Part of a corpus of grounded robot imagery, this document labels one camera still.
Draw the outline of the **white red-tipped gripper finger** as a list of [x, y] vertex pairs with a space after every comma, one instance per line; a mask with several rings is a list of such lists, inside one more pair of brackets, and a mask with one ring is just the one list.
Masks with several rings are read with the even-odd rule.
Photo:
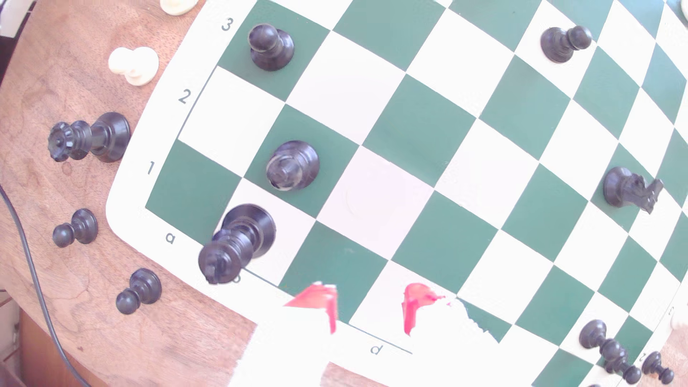
[[497, 340], [469, 317], [458, 298], [423, 283], [403, 291], [402, 328], [411, 340], [406, 386], [500, 386]]
[[229, 386], [320, 386], [338, 320], [336, 285], [313, 282], [257, 324]]

